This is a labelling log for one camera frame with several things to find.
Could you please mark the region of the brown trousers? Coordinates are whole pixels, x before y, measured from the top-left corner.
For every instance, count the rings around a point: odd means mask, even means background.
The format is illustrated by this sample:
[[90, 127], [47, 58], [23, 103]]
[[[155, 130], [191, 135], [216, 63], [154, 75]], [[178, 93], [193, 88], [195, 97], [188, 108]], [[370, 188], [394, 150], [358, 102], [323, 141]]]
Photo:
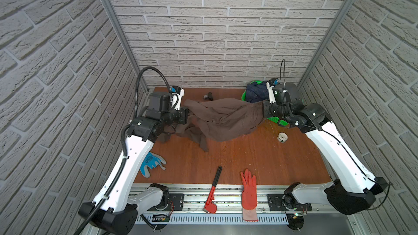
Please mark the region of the brown trousers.
[[265, 121], [262, 102], [249, 103], [238, 99], [198, 102], [186, 100], [187, 123], [175, 126], [175, 135], [188, 138], [208, 152], [207, 140], [230, 141], [250, 134]]

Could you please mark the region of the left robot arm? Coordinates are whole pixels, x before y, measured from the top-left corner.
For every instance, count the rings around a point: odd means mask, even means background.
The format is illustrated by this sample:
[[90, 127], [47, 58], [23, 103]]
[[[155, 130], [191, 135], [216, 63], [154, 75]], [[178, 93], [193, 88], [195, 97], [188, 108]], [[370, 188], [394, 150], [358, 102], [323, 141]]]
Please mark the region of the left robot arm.
[[139, 215], [168, 203], [168, 187], [158, 184], [151, 185], [133, 202], [128, 201], [128, 196], [141, 165], [159, 135], [167, 126], [187, 122], [188, 109], [181, 106], [184, 94], [184, 89], [177, 86], [169, 88], [168, 92], [151, 93], [148, 106], [143, 107], [130, 124], [122, 128], [123, 152], [93, 201], [81, 205], [78, 214], [84, 222], [75, 234], [80, 235], [90, 224], [106, 233], [127, 235]]

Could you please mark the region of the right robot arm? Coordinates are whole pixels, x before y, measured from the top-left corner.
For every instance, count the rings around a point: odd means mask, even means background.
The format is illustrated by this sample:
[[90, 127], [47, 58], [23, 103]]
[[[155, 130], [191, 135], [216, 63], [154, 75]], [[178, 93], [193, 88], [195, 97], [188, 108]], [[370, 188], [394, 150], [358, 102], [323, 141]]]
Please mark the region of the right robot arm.
[[326, 109], [318, 103], [305, 104], [293, 83], [280, 83], [272, 78], [266, 88], [264, 116], [277, 117], [298, 128], [317, 146], [337, 176], [332, 182], [318, 185], [299, 182], [290, 185], [284, 191], [284, 206], [294, 211], [310, 203], [330, 205], [344, 215], [376, 210], [376, 196], [388, 194], [391, 184], [361, 163], [340, 136]]

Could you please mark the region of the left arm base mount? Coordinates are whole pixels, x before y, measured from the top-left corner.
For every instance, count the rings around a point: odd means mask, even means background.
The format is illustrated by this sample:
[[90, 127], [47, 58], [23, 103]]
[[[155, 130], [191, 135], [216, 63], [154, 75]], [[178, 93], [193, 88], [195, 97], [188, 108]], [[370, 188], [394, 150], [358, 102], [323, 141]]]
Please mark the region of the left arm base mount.
[[183, 210], [184, 201], [185, 201], [184, 194], [170, 193], [165, 205], [151, 207], [149, 211], [180, 212]]

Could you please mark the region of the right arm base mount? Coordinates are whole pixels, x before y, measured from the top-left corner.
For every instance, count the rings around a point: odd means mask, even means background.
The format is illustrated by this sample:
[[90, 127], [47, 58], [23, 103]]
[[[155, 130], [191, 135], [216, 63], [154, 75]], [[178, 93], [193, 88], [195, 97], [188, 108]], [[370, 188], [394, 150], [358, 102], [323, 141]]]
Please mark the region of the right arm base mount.
[[310, 212], [312, 205], [310, 203], [300, 204], [290, 195], [285, 194], [267, 194], [267, 202], [272, 212]]

